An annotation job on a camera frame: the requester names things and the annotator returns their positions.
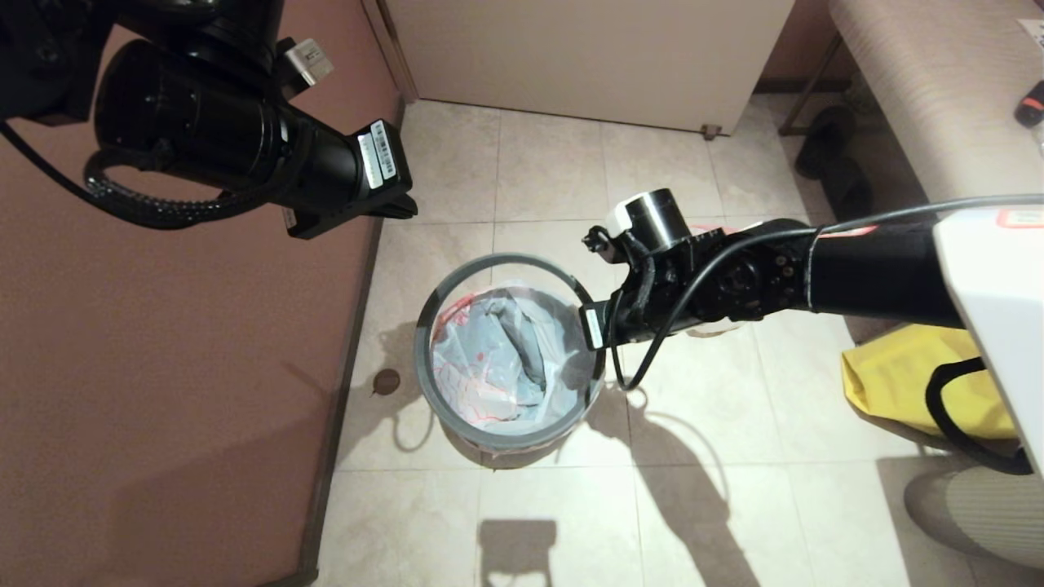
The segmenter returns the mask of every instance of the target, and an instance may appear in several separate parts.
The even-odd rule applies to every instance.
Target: white cabinet
[[[793,3],[384,1],[421,98],[725,134]]]

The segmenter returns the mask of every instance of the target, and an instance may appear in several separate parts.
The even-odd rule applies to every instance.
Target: black strap
[[[980,465],[1010,475],[1033,474],[1034,470],[1029,466],[1029,459],[1026,457],[1024,449],[1019,448],[1012,456],[994,452],[966,435],[946,412],[946,406],[943,404],[943,388],[957,377],[984,370],[986,365],[982,362],[982,357],[939,366],[931,374],[928,388],[925,390],[928,414],[931,414],[932,420],[935,421],[935,425],[939,426],[946,440]]]

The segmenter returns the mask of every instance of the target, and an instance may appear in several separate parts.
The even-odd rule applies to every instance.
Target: brown wall
[[[761,73],[762,79],[808,78],[815,73],[824,50],[837,31],[827,4],[828,0],[794,1],[779,41]],[[855,61],[848,49],[841,47],[824,77],[847,79],[855,71]]]
[[[395,116],[358,0],[287,2],[282,32],[316,39],[336,67],[299,107],[343,132]],[[79,178],[90,125],[14,125]],[[291,574],[372,221],[300,241],[266,206],[150,232],[2,140],[0,178],[0,586]]]

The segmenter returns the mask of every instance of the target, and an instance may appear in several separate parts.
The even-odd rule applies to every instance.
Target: barcode label
[[[366,171],[366,181],[370,182],[370,189],[377,189],[384,185],[381,178],[381,164],[377,158],[377,147],[374,146],[372,135],[359,135],[359,149],[362,150],[362,168]]]
[[[588,332],[591,334],[591,348],[600,349],[603,346],[601,339],[601,325],[598,324],[598,312],[594,308],[588,308],[585,312],[588,319]]]
[[[385,180],[395,177],[395,158],[392,157],[392,145],[388,144],[388,134],[384,130],[384,121],[378,120],[370,125],[370,132],[374,136],[374,143],[377,145],[377,157],[381,162],[381,173]]]
[[[283,224],[286,225],[287,230],[298,226],[298,214],[293,208],[283,208]]]

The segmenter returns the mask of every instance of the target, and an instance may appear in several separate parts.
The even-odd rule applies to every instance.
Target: crumpled plastic
[[[588,393],[595,365],[576,310],[515,282],[445,309],[431,345],[443,397],[491,433],[525,435],[562,419]]]

